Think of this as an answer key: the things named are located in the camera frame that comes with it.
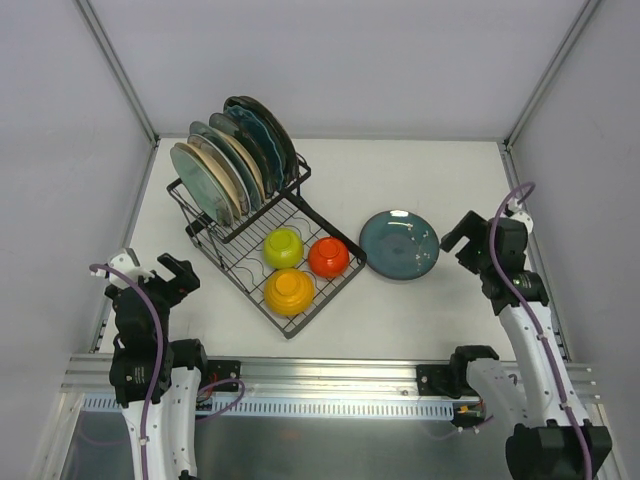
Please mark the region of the cream bird plate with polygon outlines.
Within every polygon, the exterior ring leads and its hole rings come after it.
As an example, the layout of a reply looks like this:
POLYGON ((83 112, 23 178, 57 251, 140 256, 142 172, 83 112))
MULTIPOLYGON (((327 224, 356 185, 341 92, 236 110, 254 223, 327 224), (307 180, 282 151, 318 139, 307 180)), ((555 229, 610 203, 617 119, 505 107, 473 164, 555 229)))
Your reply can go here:
POLYGON ((244 147, 228 134, 191 134, 188 143, 206 151, 218 160, 232 179, 242 181, 245 197, 250 203, 250 210, 259 210, 265 195, 261 183, 254 175, 254 169, 249 165, 249 154, 244 147))
POLYGON ((197 157, 202 161, 202 163, 206 166, 206 168, 213 174, 213 176, 219 181, 222 185, 225 193, 231 200, 232 205, 232 213, 235 219, 239 219, 241 217, 241 203, 240 198, 238 196, 238 191, 235 187, 230 176, 227 174, 226 170, 223 168, 222 164, 218 161, 218 159, 206 151, 198 148, 197 146, 188 143, 188 147, 190 147, 197 155, 197 157))

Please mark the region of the mint green flower plate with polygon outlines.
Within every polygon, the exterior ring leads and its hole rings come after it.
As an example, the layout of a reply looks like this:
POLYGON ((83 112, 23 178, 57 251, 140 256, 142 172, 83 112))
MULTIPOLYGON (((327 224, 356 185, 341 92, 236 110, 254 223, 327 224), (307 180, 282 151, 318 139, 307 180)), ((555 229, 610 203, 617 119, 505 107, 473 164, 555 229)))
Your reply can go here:
POLYGON ((218 224, 230 226, 233 220, 231 199, 193 148, 177 142, 170 149, 170 158, 176 173, 200 209, 218 224))

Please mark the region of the black striped cream plate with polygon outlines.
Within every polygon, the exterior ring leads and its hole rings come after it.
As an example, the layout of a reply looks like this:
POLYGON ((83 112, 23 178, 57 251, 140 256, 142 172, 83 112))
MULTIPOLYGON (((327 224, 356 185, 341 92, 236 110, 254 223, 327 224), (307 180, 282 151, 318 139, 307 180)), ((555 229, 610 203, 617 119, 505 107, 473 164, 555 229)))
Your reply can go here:
POLYGON ((224 103, 225 110, 228 110, 229 108, 232 108, 234 106, 240 106, 245 111, 253 113, 274 133, 275 144, 279 148, 281 153, 285 184, 289 184, 297 176, 298 167, 296 152, 293 147, 292 140, 282 124, 265 105, 252 97, 231 96, 224 103))

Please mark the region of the grey blue plate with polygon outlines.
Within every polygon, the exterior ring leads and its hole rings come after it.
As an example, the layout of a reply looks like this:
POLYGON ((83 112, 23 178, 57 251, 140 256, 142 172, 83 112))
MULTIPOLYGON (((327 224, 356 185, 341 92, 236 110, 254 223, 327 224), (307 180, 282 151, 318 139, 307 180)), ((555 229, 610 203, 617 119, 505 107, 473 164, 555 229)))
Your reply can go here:
POLYGON ((242 215, 249 215, 263 206, 266 193, 262 174, 238 140, 201 121, 193 121, 189 126, 188 142, 214 158, 229 176, 240 201, 242 215))

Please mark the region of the grey deer plate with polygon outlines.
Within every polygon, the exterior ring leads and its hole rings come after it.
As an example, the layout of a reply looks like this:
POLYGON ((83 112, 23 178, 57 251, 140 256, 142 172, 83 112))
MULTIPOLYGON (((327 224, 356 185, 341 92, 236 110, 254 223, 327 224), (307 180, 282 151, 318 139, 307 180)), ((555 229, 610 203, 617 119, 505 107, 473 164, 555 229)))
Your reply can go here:
POLYGON ((250 110, 259 114, 264 120, 266 120, 277 134, 285 154, 287 180, 289 182, 295 180, 299 173, 298 160, 289 134, 286 132, 280 121, 261 102, 249 96, 240 96, 240 99, 248 105, 250 110))

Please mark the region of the dark blue speckled plate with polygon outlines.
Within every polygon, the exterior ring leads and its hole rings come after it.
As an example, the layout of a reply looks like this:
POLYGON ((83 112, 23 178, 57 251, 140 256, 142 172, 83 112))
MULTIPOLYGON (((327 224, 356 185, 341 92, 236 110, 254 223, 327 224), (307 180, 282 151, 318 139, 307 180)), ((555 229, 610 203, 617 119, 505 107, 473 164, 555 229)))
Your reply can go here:
POLYGON ((235 138, 251 155, 261 173, 266 197, 271 198, 275 193, 275 177, 267 157, 253 136, 237 120, 224 113, 213 113, 209 117, 208 124, 210 127, 235 138))

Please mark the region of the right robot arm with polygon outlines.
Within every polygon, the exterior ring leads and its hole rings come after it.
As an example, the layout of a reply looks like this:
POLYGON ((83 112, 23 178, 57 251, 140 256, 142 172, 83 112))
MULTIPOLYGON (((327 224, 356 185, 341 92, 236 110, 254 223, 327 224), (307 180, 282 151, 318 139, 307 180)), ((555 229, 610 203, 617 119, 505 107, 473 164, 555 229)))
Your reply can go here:
POLYGON ((489 346, 455 349, 429 386, 459 399, 475 392, 510 435, 505 443, 514 479, 592 479, 612 449, 608 429, 592 423, 556 343, 549 296, 525 267, 530 223, 516 215, 486 220, 468 212, 441 240, 460 241, 459 264, 478 276, 482 292, 511 343, 519 376, 507 376, 489 346))

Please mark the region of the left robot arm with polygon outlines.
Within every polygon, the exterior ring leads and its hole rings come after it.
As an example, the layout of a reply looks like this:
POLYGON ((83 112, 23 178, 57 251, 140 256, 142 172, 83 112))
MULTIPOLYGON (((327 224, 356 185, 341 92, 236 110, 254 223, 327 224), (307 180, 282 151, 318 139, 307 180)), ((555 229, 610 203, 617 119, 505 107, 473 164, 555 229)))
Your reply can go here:
POLYGON ((195 479, 195 406, 210 366, 198 339, 171 341, 169 314, 200 287, 191 263, 164 253, 169 280, 124 248, 104 277, 117 334, 109 381, 125 419, 137 479, 195 479))

